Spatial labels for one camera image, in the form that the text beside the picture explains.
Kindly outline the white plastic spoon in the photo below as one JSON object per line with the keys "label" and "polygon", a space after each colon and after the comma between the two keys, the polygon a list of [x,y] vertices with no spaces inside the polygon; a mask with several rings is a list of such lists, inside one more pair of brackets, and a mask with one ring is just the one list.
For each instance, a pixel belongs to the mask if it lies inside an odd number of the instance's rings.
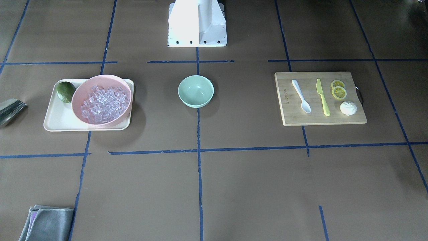
{"label": "white plastic spoon", "polygon": [[292,79],[292,85],[293,85],[295,91],[297,92],[298,97],[301,100],[301,109],[305,113],[310,114],[311,113],[311,107],[310,107],[309,103],[304,99],[304,95],[303,95],[303,93],[302,93],[302,91],[300,89],[298,81],[296,79]]}

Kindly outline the mint green bowl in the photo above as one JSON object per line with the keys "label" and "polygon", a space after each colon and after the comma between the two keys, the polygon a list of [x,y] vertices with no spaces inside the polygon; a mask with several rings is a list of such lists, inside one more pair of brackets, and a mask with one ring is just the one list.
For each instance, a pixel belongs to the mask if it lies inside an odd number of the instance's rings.
{"label": "mint green bowl", "polygon": [[191,75],[183,79],[178,86],[180,100],[188,107],[202,108],[214,96],[212,82],[201,75]]}

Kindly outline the clear ice cubes pile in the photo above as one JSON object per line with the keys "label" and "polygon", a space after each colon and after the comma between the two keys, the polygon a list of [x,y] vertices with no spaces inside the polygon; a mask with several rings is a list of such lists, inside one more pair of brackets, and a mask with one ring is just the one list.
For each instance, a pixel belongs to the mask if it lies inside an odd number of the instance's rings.
{"label": "clear ice cubes pile", "polygon": [[124,114],[130,104],[127,91],[120,86],[106,88],[94,85],[81,105],[82,117],[91,125],[112,122]]}

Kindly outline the pink bowl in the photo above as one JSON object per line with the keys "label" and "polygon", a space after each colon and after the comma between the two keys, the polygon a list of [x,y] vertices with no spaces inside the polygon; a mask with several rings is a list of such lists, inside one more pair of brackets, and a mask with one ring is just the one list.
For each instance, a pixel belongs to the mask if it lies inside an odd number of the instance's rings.
{"label": "pink bowl", "polygon": [[[123,89],[125,89],[127,91],[128,96],[130,97],[130,104],[126,108],[124,114],[119,116],[118,119],[109,123],[105,123],[101,125],[89,124],[88,121],[86,121],[82,117],[81,105],[83,105],[83,102],[88,98],[88,94],[92,92],[91,87],[94,85],[98,85],[104,88],[108,86],[120,86]],[[124,79],[119,78],[115,75],[98,75],[88,79],[76,89],[72,98],[72,108],[75,116],[77,116],[82,122],[89,124],[92,127],[102,128],[102,127],[107,127],[111,125],[116,125],[117,123],[121,122],[132,109],[132,102],[133,102],[133,88],[127,82],[125,82]]]}

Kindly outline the metal ice scoop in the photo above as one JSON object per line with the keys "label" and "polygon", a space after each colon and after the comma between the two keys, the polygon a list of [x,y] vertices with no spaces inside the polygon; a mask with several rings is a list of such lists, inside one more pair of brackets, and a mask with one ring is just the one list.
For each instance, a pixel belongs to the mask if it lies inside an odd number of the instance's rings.
{"label": "metal ice scoop", "polygon": [[4,128],[17,114],[28,105],[18,99],[11,98],[0,103],[0,127]]}

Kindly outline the bamboo cutting board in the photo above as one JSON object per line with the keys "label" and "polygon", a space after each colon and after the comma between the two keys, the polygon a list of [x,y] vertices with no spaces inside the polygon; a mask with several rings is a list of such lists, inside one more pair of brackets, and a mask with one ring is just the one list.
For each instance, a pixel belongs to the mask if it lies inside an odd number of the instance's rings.
{"label": "bamboo cutting board", "polygon": [[[324,96],[330,109],[330,116],[325,116],[323,113],[321,98],[316,90],[317,78],[321,80]],[[350,72],[284,72],[275,73],[274,79],[284,126],[359,125],[367,123]],[[311,107],[310,114],[301,109],[301,100],[292,85],[292,79],[298,81],[304,99]],[[341,80],[346,85],[347,97],[344,100],[337,100],[333,97],[331,82],[334,80]],[[356,103],[356,114],[346,116],[341,113],[340,105],[345,101]]]}

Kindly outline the yellow plastic knife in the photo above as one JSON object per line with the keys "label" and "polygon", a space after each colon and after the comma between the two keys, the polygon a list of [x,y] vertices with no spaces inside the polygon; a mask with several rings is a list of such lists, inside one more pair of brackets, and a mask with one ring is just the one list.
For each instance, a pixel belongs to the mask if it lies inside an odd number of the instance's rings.
{"label": "yellow plastic knife", "polygon": [[322,108],[323,108],[323,113],[325,116],[330,116],[330,109],[328,107],[326,98],[324,96],[324,92],[323,92],[323,88],[322,88],[322,84],[321,84],[321,80],[319,78],[317,78],[316,80],[316,90],[317,93],[320,95],[321,98],[321,103],[322,103]]}

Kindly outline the lemon slice lower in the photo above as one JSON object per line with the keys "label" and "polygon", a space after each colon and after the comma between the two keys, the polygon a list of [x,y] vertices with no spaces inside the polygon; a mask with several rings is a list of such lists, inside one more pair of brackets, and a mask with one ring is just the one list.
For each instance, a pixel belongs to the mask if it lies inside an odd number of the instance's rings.
{"label": "lemon slice lower", "polygon": [[344,100],[347,97],[347,90],[344,87],[336,86],[332,89],[332,95],[337,100]]}

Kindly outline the lemon slice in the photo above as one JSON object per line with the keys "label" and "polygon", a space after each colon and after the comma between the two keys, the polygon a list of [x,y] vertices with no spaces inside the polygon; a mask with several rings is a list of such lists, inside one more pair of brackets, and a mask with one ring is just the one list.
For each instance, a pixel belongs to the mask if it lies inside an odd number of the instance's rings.
{"label": "lemon slice", "polygon": [[334,89],[335,87],[346,89],[346,85],[341,80],[334,80],[331,82],[331,88]]}
{"label": "lemon slice", "polygon": [[347,97],[347,90],[344,87],[336,86],[332,89],[332,95],[337,100],[344,100]]}

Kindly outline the lemon slice upper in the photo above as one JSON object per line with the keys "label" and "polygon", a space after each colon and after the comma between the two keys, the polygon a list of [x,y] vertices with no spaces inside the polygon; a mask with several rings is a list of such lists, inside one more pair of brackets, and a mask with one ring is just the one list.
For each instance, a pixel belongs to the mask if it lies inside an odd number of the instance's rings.
{"label": "lemon slice upper", "polygon": [[341,80],[334,80],[331,82],[331,88],[334,89],[335,87],[346,89],[346,85]]}

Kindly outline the green lime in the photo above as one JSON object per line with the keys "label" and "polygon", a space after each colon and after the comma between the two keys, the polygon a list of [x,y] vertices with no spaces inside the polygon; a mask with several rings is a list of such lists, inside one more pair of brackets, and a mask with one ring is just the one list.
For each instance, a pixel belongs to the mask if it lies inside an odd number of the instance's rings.
{"label": "green lime", "polygon": [[55,88],[56,96],[64,103],[72,102],[75,91],[76,87],[68,81],[60,82]]}

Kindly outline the cream rectangular tray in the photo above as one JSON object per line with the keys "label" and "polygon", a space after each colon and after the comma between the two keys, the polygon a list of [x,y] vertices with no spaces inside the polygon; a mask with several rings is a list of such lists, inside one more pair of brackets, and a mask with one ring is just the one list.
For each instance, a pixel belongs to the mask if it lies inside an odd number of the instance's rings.
{"label": "cream rectangular tray", "polygon": [[78,88],[81,84],[87,81],[87,78],[81,79],[62,79],[57,81],[53,87],[52,95],[47,107],[47,112],[44,118],[44,129],[50,132],[69,132],[69,131],[95,131],[95,130],[124,130],[130,125],[131,113],[116,125],[97,128],[82,122],[75,116],[72,104],[62,102],[56,95],[57,85],[63,81],[68,81]]}

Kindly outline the grey folded cloth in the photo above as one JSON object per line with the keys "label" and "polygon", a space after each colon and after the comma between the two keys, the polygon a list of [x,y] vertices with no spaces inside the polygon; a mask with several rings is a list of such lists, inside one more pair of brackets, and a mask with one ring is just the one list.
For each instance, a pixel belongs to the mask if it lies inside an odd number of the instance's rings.
{"label": "grey folded cloth", "polygon": [[19,241],[68,241],[74,209],[34,205],[30,207]]}

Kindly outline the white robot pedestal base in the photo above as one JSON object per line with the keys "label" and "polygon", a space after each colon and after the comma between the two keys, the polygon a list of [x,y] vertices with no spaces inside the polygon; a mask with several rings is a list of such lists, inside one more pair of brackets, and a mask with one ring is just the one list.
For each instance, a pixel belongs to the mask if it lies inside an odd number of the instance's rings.
{"label": "white robot pedestal base", "polygon": [[228,43],[224,4],[219,0],[176,0],[169,5],[167,46],[223,47]]}

